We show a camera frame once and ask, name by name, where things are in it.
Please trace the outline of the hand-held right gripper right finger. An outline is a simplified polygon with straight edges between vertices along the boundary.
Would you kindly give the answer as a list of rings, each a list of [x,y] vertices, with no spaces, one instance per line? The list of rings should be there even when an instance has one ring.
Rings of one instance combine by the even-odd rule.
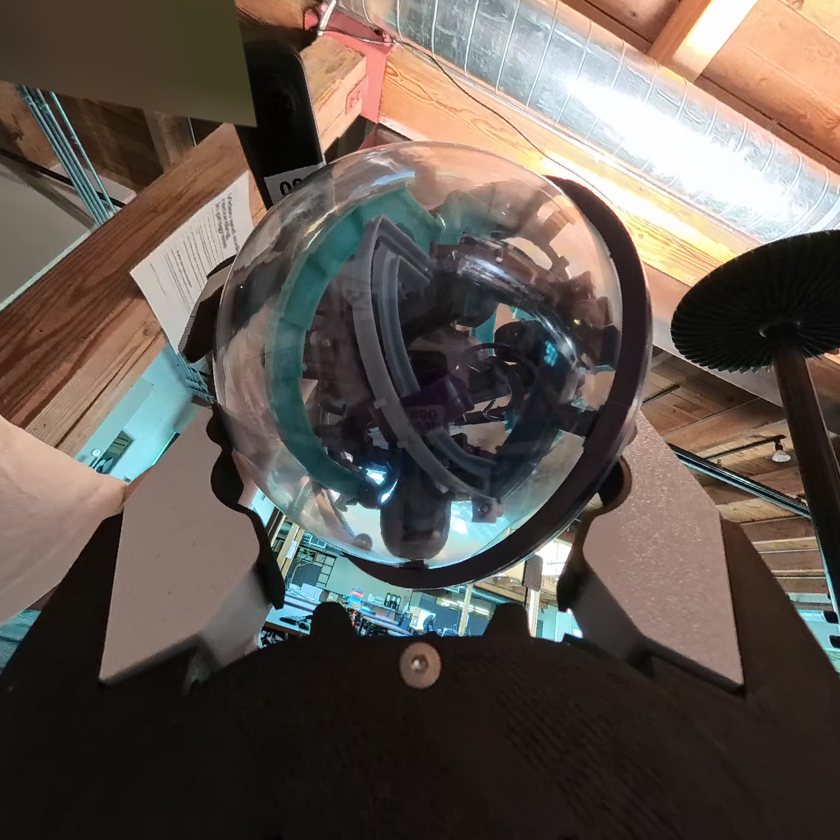
[[[741,687],[721,518],[643,416],[617,464],[614,500],[579,525],[557,601],[583,639],[632,665],[662,658]]]

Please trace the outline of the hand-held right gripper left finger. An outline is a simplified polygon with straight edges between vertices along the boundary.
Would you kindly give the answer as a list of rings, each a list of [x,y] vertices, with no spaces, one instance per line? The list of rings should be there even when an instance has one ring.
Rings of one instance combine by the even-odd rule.
[[[197,651],[211,670],[256,649],[286,586],[218,410],[202,408],[130,492],[99,677]]]

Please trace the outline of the clear maze ball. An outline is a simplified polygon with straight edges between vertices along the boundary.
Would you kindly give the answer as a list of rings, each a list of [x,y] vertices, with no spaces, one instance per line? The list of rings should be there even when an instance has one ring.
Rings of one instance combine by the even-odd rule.
[[[265,215],[213,373],[246,474],[397,587],[477,581],[570,525],[634,431],[652,313],[602,196],[455,143],[358,150]]]

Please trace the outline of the person's left forearm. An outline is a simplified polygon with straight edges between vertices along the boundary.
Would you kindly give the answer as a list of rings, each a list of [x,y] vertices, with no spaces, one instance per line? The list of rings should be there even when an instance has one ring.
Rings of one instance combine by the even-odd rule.
[[[1,418],[1,620],[46,602],[151,471],[99,474]]]

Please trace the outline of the white printed notice paper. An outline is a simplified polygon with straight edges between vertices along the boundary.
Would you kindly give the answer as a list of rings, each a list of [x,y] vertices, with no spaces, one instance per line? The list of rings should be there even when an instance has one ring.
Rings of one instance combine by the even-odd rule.
[[[236,257],[255,227],[251,181],[249,173],[240,175],[130,271],[173,348],[181,343],[207,277]]]

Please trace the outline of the pale blue conduit pipes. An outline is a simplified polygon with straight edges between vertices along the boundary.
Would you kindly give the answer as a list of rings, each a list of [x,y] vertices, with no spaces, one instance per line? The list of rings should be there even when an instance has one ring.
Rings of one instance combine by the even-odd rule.
[[[17,85],[17,92],[70,183],[87,209],[95,227],[107,223],[118,207],[97,173],[84,145],[57,95],[35,87]]]

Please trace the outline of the black pleated disc lamp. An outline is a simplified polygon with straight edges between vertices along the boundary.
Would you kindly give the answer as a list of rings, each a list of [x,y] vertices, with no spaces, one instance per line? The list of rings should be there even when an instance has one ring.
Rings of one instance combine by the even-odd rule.
[[[681,298],[670,340],[686,362],[733,381],[774,380],[780,407],[740,396],[667,433],[670,444],[804,502],[812,520],[690,469],[745,531],[838,670],[838,231],[760,246]],[[771,460],[784,436],[791,462]]]

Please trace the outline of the red metal bracket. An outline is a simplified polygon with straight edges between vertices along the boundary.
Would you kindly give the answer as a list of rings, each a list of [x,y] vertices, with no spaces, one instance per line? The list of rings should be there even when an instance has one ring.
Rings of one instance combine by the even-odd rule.
[[[303,27],[319,38],[324,36],[341,45],[355,64],[350,82],[345,85],[344,114],[357,114],[369,123],[380,123],[385,65],[393,39],[333,2],[318,3],[304,12]]]

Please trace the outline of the black ceiling rail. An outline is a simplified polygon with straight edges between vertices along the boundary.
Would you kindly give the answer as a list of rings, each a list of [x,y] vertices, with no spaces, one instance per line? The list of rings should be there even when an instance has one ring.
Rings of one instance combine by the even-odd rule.
[[[753,478],[741,476],[730,469],[715,465],[707,458],[702,458],[674,444],[668,444],[668,446],[677,459],[688,469],[718,480],[730,487],[749,494],[751,497],[767,501],[778,508],[793,513],[795,516],[812,520],[812,513],[804,502],[787,496],[781,491],[766,486]]]

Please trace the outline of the silver metal air duct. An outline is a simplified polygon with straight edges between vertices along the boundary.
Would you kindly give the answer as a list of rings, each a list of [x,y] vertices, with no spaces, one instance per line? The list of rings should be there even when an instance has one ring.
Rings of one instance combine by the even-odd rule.
[[[562,2],[338,6],[760,241],[838,229],[836,172]]]

